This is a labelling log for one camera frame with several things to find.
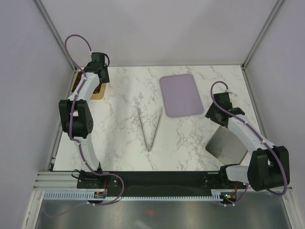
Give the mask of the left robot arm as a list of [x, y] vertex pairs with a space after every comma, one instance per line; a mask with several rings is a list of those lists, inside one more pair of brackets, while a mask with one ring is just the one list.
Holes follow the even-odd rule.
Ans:
[[75, 143], [84, 166], [83, 170], [91, 172], [87, 181], [93, 188], [103, 185], [104, 176], [98, 173], [102, 169], [93, 148], [94, 123], [88, 102], [99, 85], [110, 81], [109, 62], [108, 55], [93, 52], [91, 61], [81, 69], [82, 76], [74, 92], [68, 99], [59, 101], [62, 130]]

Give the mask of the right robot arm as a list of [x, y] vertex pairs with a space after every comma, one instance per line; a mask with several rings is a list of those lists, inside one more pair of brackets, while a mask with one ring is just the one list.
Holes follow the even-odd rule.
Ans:
[[219, 185], [229, 188], [235, 182], [241, 182], [249, 184], [255, 191], [276, 187], [286, 190], [290, 183], [289, 153], [286, 147], [276, 146], [263, 137], [253, 127], [244, 111], [233, 107], [228, 92], [213, 94], [212, 100], [206, 118], [227, 128], [251, 154], [247, 166], [222, 166], [218, 176]]

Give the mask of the steel slotted tongs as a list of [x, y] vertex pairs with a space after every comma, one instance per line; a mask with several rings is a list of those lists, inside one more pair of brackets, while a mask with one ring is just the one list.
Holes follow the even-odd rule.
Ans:
[[152, 123], [150, 124], [150, 131], [148, 133], [148, 136], [146, 134], [145, 131], [145, 126], [144, 126], [144, 122], [142, 120], [142, 111], [141, 108], [139, 106], [137, 106], [137, 112], [138, 112], [138, 118], [140, 121], [140, 127], [141, 127], [141, 131], [142, 131], [142, 136], [144, 139], [144, 145], [146, 147], [146, 151], [147, 152], [151, 152], [156, 140], [156, 136], [158, 133], [158, 129], [161, 123], [161, 118], [162, 118], [162, 114], [163, 114], [163, 107], [161, 106], [158, 112], [158, 116], [156, 116], [156, 120], [153, 119]]

